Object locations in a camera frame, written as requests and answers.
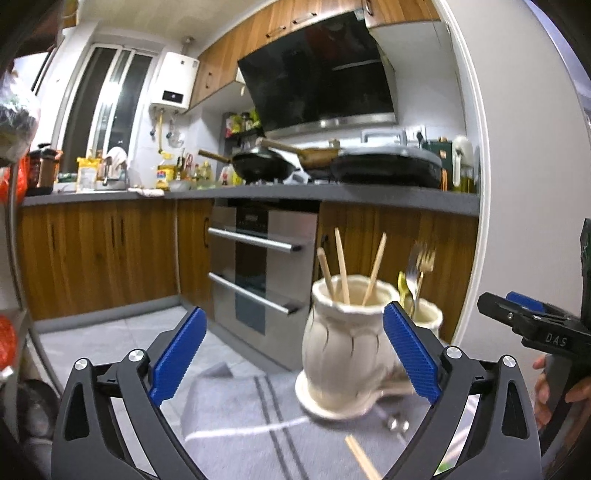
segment range hood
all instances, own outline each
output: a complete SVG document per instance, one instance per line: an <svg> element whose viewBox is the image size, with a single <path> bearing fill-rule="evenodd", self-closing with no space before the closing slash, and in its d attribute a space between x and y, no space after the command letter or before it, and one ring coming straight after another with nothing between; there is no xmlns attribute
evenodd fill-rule
<svg viewBox="0 0 591 480"><path fill-rule="evenodd" d="M265 132L396 123L394 70L348 12L292 32L238 62Z"/></svg>

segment white ceramic cup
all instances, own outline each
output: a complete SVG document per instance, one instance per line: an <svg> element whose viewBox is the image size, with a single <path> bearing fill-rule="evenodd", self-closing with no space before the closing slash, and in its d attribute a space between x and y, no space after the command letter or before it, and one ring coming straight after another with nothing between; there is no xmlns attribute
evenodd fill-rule
<svg viewBox="0 0 591 480"><path fill-rule="evenodd" d="M443 323L443 312L434 303L419 299L417 314L413 321L419 327L428 328L439 338L439 329Z"/></svg>
<svg viewBox="0 0 591 480"><path fill-rule="evenodd" d="M400 366L383 327L384 307L400 296L390 284L377 281L362 307L369 284L362 275L348 276L351 305L342 303L339 275L332 278L336 301L324 279L312 286L310 311L302 344L310 397L322 408L341 410L367 402L382 381Z"/></svg>

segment wooden chopstick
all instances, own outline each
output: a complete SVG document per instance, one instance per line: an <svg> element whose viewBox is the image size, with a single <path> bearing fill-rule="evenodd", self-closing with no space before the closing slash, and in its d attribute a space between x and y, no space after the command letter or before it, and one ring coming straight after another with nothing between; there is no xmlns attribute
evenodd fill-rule
<svg viewBox="0 0 591 480"><path fill-rule="evenodd" d="M329 264L326 261L326 253L324 248L320 247L316 249L316 255L318 255L318 261L320 262L320 268L322 269L322 275L326 282L326 289L329 291L329 297L332 301L335 300L335 290L332 286L332 276L330 275Z"/></svg>
<svg viewBox="0 0 591 480"><path fill-rule="evenodd" d="M368 480L382 480L384 477L379 474L379 472L375 469L371 460L369 460L368 456L365 454L359 442L353 437L353 435L348 435L345 437L345 442L351 450L351 453L357 460L357 463L361 467L361 470L365 473L365 476Z"/></svg>
<svg viewBox="0 0 591 480"><path fill-rule="evenodd" d="M363 297L363 302L361 303L363 307L365 307L365 304L368 302L369 296L374 290L375 282L378 279L379 266L382 264L382 257L384 256L384 249L386 248L386 237L386 233L384 232L382 234L382 239L379 242L378 253L375 256L374 267L372 268L371 277L369 278L368 289L365 291L365 297Z"/></svg>
<svg viewBox="0 0 591 480"><path fill-rule="evenodd" d="M351 299L349 297L349 282L347 281L347 266L345 265L345 254L343 253L343 242L340 240L339 227L335 228L335 238L336 253L339 256L340 282L343 286L343 301L347 305L351 305Z"/></svg>

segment kitchen counter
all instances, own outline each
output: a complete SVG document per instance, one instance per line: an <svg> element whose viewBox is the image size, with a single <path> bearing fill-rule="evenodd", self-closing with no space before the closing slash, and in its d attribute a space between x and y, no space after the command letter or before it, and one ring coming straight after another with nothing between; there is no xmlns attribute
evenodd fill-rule
<svg viewBox="0 0 591 480"><path fill-rule="evenodd" d="M23 206L50 205L113 200L134 200L140 195L130 192L54 193L26 197ZM442 192L420 187L386 185L252 185L223 187L209 190L166 193L167 199L286 199L318 200L322 202L361 203L369 205L406 207L434 212L455 213L478 217L480 197L472 194Z"/></svg>

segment red bag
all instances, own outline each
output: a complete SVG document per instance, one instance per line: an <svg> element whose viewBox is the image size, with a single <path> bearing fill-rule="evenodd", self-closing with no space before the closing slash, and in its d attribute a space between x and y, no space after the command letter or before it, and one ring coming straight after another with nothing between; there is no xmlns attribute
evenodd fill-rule
<svg viewBox="0 0 591 480"><path fill-rule="evenodd" d="M17 204L22 203L27 192L27 178L29 176L29 157L25 155L18 163L17 177ZM8 182L10 181L10 167L5 168L2 180L0 180L0 200L8 203Z"/></svg>
<svg viewBox="0 0 591 480"><path fill-rule="evenodd" d="M0 372L10 367L17 354L17 334L12 323L0 316Z"/></svg>

